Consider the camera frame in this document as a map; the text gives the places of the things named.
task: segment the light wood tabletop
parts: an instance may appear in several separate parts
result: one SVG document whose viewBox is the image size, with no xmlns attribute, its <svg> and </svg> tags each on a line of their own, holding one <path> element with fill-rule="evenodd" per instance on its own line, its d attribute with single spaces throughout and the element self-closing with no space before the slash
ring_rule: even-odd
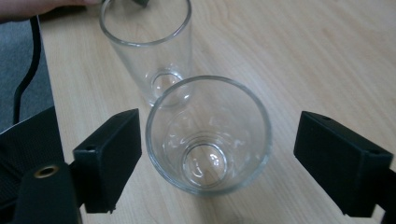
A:
<svg viewBox="0 0 396 224">
<path fill-rule="evenodd" d="M 150 106 L 102 33 L 99 7 L 63 9 L 42 18 L 41 31 L 66 161 L 122 111 L 139 108 L 142 131 L 143 155 L 117 209 L 83 212 L 83 222 L 379 223 L 379 207 L 373 218 L 343 216 L 293 148 L 305 110 L 396 153 L 396 1 L 191 3 L 192 72 L 235 79 L 258 95 L 273 127 L 271 159 L 254 182 L 225 196 L 200 198 L 167 183 L 146 151 Z"/>
</svg>

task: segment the clear glass cup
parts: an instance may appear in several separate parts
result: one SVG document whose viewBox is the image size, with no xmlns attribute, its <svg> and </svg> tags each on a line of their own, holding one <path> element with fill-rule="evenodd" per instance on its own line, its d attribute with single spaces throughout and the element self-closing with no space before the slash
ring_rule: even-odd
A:
<svg viewBox="0 0 396 224">
<path fill-rule="evenodd" d="M 150 105 L 191 75 L 190 0 L 106 0 L 100 25 Z"/>
<path fill-rule="evenodd" d="M 245 186 L 262 171 L 272 145 L 271 124 L 247 87 L 226 77 L 190 77 L 151 108 L 146 143 L 168 182 L 214 196 Z"/>
</svg>

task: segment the drinking glass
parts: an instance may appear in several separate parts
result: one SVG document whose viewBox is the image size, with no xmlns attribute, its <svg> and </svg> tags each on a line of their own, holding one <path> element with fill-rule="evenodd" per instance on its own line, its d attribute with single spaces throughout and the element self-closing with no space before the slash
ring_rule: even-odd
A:
<svg viewBox="0 0 396 224">
<path fill-rule="evenodd" d="M 146 143 L 157 171 L 189 193 L 213 196 L 249 183 L 271 150 L 264 105 L 226 77 L 199 76 L 170 87 L 148 115 Z"/>
<path fill-rule="evenodd" d="M 149 104 L 191 75 L 190 0 L 106 0 L 100 25 Z"/>
</svg>

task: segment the black cable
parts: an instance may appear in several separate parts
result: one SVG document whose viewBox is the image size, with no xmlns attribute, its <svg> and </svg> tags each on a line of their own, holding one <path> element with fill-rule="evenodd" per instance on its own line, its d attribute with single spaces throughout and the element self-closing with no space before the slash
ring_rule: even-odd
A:
<svg viewBox="0 0 396 224">
<path fill-rule="evenodd" d="M 21 111 L 21 97 L 23 92 L 29 86 L 33 77 L 35 77 L 35 72 L 37 71 L 38 64 L 40 62 L 41 54 L 41 34 L 40 27 L 38 24 L 38 17 L 34 16 L 30 19 L 30 24 L 32 26 L 32 37 L 33 37 L 33 57 L 30 64 L 30 68 L 21 81 L 20 85 L 17 87 L 14 93 L 14 118 L 13 124 L 17 124 L 20 121 L 20 111 Z"/>
</svg>

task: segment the wooden table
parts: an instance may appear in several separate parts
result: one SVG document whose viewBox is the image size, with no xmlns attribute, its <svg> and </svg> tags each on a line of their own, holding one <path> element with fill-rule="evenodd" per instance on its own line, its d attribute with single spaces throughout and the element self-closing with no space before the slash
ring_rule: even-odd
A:
<svg viewBox="0 0 396 224">
<path fill-rule="evenodd" d="M 307 110 L 396 153 L 396 2 L 192 0 L 192 8 L 193 73 L 230 77 L 257 93 L 273 124 L 272 158 L 230 195 L 199 198 L 171 186 L 151 165 L 143 141 L 149 106 L 102 33 L 99 7 L 44 20 L 67 161 L 112 115 L 140 109 L 143 156 L 117 210 L 84 213 L 84 223 L 378 223 L 380 208 L 374 218 L 343 216 L 292 151 Z"/>
</svg>

